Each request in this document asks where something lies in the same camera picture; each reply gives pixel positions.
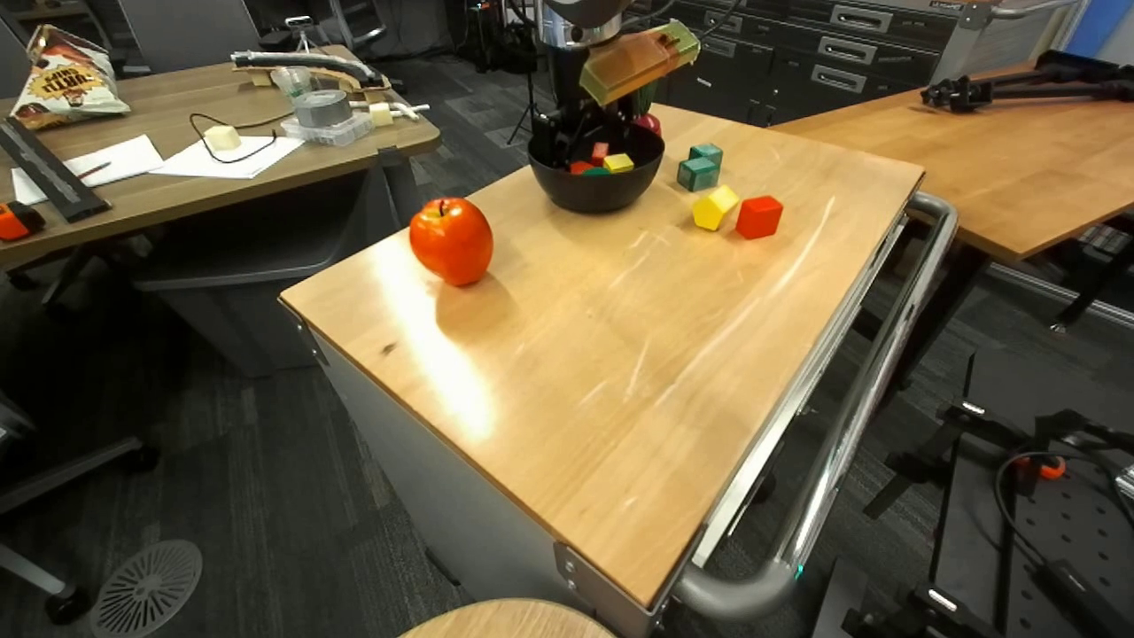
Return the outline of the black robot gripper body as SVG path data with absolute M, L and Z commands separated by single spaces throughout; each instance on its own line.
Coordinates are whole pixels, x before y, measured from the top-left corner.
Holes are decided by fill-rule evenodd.
M 555 114 L 538 114 L 529 153 L 538 160 L 584 160 L 597 140 L 624 144 L 634 120 L 614 106 L 578 104 Z

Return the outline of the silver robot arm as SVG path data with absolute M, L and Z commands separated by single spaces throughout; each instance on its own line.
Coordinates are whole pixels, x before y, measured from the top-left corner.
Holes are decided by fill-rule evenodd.
M 532 148 L 574 163 L 605 127 L 639 124 L 671 48 L 655 29 L 626 29 L 631 0 L 534 0 L 534 35 L 549 52 L 552 109 Z

